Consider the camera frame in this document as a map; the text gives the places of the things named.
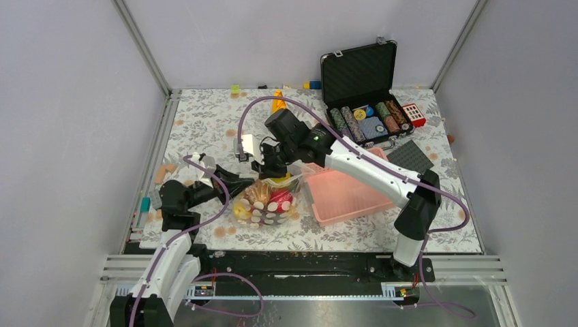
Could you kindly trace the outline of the black poker chip case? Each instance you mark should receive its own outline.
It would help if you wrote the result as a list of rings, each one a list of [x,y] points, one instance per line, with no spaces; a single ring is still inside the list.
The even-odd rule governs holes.
[[[397,42],[373,44],[320,57],[322,100],[329,123],[356,144],[372,147],[413,134],[415,127],[391,93]]]

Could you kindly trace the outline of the pink plastic basket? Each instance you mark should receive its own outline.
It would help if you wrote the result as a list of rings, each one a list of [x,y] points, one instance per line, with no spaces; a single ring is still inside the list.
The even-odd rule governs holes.
[[[347,174],[314,163],[307,163],[302,172],[308,206],[321,227],[395,208],[379,191]]]

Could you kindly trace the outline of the blue yellow brick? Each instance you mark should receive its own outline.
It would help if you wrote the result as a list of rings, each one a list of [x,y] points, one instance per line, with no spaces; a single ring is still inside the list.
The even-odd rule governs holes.
[[[314,89],[319,90],[322,88],[322,82],[320,80],[311,80],[303,84],[304,89]]]

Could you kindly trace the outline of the grey building baseplate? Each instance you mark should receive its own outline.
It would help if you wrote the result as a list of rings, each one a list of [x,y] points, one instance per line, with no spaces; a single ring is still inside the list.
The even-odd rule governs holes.
[[[413,140],[396,147],[386,157],[391,163],[419,174],[423,174],[434,166]]]

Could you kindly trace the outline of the blue grey bricks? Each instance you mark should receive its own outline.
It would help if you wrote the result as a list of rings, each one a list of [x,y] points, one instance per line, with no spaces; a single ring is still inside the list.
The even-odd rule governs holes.
[[[158,189],[153,189],[149,192],[149,199],[151,201],[151,207],[155,210],[158,210],[163,206],[162,195]]]

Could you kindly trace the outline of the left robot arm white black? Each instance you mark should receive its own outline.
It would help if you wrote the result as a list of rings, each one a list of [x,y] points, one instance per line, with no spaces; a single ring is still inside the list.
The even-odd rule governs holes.
[[[112,300],[111,326],[173,326],[190,283],[211,273],[210,259],[188,255],[192,235],[205,225],[192,209],[217,199],[222,204],[218,215],[223,215],[234,197],[255,181],[223,169],[205,154],[186,155],[183,160],[198,179],[190,186],[169,180],[157,190],[163,217],[159,245],[134,287]]]

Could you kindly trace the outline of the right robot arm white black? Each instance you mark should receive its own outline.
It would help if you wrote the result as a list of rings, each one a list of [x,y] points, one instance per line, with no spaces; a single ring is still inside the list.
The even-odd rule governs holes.
[[[402,281],[417,273],[425,235],[441,204],[436,193],[440,178],[435,172],[419,173],[396,166],[349,138],[338,140],[332,129],[320,123],[308,128],[289,110],[272,114],[265,126],[276,143],[260,145],[253,154],[252,170],[261,179],[281,177],[290,164],[302,161],[347,174],[379,191],[401,209],[395,221],[399,235],[391,272]]]

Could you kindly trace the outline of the brown potato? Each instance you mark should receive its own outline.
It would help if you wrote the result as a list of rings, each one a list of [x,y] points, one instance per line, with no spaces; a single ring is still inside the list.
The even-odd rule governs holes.
[[[271,198],[272,189],[266,182],[257,180],[245,190],[245,198],[250,204],[260,202],[267,204]]]

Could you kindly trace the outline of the teal small brick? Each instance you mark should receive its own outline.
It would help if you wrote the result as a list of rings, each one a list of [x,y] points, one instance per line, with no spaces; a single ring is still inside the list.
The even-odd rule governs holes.
[[[151,206],[151,199],[149,197],[143,197],[140,202],[140,212],[146,213],[149,211]]]

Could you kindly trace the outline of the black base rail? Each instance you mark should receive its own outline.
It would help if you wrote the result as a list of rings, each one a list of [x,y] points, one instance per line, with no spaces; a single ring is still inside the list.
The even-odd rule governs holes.
[[[383,285],[435,281],[430,259],[412,267],[390,253],[209,250],[192,245],[218,296],[377,296]]]

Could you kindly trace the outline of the clear zip top bag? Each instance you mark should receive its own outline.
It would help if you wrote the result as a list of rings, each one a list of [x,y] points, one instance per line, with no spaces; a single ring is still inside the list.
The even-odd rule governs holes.
[[[233,201],[231,221],[258,229],[277,227],[301,217],[305,181],[318,172],[314,163],[292,163],[283,177],[258,179]]]

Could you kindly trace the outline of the tan wooden block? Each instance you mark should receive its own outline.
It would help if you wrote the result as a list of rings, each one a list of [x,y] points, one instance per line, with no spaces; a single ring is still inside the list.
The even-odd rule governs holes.
[[[156,185],[161,185],[164,182],[166,175],[167,174],[173,174],[173,173],[175,173],[176,170],[177,170],[177,166],[175,164],[163,164],[163,165],[161,165],[157,170],[157,173],[155,175],[153,182]]]

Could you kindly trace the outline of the yellow orange mango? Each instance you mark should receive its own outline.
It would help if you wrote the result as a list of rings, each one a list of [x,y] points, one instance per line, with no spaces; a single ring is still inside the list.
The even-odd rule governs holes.
[[[241,221],[250,220],[252,213],[250,211],[250,206],[244,204],[241,200],[237,199],[233,201],[232,212],[236,219]]]

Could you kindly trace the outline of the yellow lemon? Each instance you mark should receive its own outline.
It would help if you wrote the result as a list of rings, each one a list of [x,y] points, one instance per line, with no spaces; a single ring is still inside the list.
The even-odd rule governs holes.
[[[265,182],[272,188],[287,188],[292,184],[292,175],[287,173],[284,177],[267,178]]]

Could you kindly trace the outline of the red apple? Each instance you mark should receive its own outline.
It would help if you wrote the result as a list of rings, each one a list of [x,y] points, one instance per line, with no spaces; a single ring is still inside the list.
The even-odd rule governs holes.
[[[285,213],[292,206],[293,194],[289,189],[274,189],[267,204],[267,210],[272,213]]]

